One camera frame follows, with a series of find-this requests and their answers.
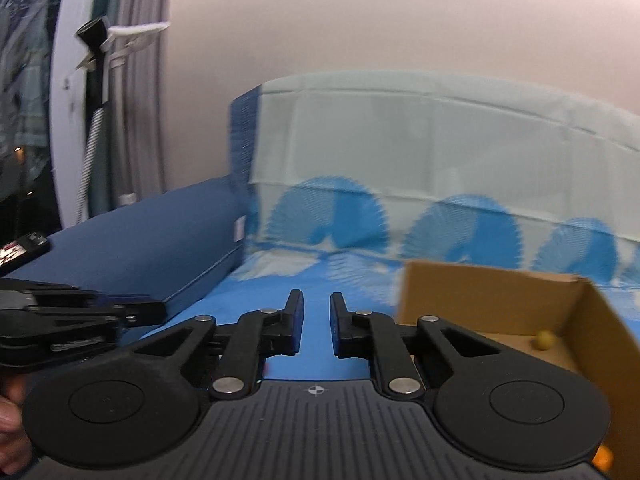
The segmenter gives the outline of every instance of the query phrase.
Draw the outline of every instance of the blue mattress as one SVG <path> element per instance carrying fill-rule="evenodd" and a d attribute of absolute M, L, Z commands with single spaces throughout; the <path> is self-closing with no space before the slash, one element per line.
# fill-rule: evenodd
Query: blue mattress
<path fill-rule="evenodd" d="M 283 380 L 340 380 L 369 377 L 367 361 L 334 356 L 329 325 L 329 296 L 344 294 L 348 309 L 393 314 L 402 263 L 353 253 L 321 254 L 267 250 L 249 256 L 209 295 L 175 316 L 174 325 L 198 314 L 217 323 L 234 323 L 260 308 L 283 308 L 292 288 L 305 297 L 300 352 L 268 359 L 266 376 Z"/>

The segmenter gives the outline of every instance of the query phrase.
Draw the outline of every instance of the black clamp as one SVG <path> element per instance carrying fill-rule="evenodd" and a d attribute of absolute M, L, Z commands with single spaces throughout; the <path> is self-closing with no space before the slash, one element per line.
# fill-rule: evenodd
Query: black clamp
<path fill-rule="evenodd" d="M 0 370 L 33 372 L 115 348 L 122 330 L 159 325 L 166 306 L 70 285 L 0 278 Z"/>
<path fill-rule="evenodd" d="M 396 325 L 348 312 L 332 294 L 334 352 L 369 360 L 385 397 L 423 405 L 452 444 L 482 462 L 548 471 L 590 462 L 610 421 L 606 398 L 584 377 L 440 319 Z"/>
<path fill-rule="evenodd" d="M 195 316 L 37 384 L 24 427 L 37 449 L 62 463 L 148 460 L 183 440 L 212 402 L 255 393 L 266 358 L 298 352 L 303 316 L 299 290 L 284 309 L 247 312 L 235 324 Z"/>

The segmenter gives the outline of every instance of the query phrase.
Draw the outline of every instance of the blue cushion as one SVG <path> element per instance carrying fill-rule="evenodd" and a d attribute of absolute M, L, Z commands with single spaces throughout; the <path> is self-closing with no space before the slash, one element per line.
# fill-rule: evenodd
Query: blue cushion
<path fill-rule="evenodd" d="M 148 294 L 174 316 L 241 263 L 234 223 L 245 207 L 230 177 L 207 180 L 60 231 L 49 253 L 8 277 Z"/>
<path fill-rule="evenodd" d="M 300 352 L 268 359 L 266 377 L 293 381 L 335 381 L 370 377 L 369 363 L 334 355 L 329 318 L 332 292 L 344 294 L 350 310 L 394 314 L 396 283 L 402 262 L 348 252 L 303 253 L 258 251 L 227 276 L 210 294 L 183 310 L 162 328 L 198 314 L 219 324 L 235 323 L 245 312 L 284 307 L 292 288 L 305 297 L 305 320 Z"/>

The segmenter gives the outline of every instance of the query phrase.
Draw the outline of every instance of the finger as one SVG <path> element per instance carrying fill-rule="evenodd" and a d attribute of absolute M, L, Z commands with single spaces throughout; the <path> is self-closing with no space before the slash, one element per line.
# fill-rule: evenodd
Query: finger
<path fill-rule="evenodd" d="M 0 432 L 13 433 L 18 431 L 21 425 L 20 408 L 4 397 L 0 397 Z"/>
<path fill-rule="evenodd" d="M 26 376 L 15 375 L 2 379 L 2 394 L 14 404 L 21 406 L 24 402 Z"/>
<path fill-rule="evenodd" d="M 17 432 L 12 431 L 11 433 L 0 433 L 0 449 L 2 449 L 4 444 L 15 438 L 15 433 Z"/>
<path fill-rule="evenodd" d="M 29 463 L 31 453 L 31 443 L 27 435 L 22 432 L 12 441 L 0 446 L 0 469 L 11 474 L 8 469 L 13 470 L 14 467 L 19 468 L 21 464 Z"/>
<path fill-rule="evenodd" d="M 33 451 L 31 450 L 31 446 L 29 446 L 28 449 L 26 449 L 21 455 L 17 456 L 12 462 L 3 466 L 1 470 L 7 475 L 15 474 L 29 465 L 32 456 Z"/>

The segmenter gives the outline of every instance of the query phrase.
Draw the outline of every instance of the cardboard box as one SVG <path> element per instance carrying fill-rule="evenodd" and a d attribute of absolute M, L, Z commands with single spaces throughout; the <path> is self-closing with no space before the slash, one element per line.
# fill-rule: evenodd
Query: cardboard box
<path fill-rule="evenodd" d="M 397 322 L 443 317 L 500 343 L 584 375 L 609 399 L 605 444 L 614 453 L 610 476 L 640 478 L 640 346 L 589 280 L 568 274 L 412 260 L 406 264 Z M 558 343 L 530 344 L 539 330 Z"/>

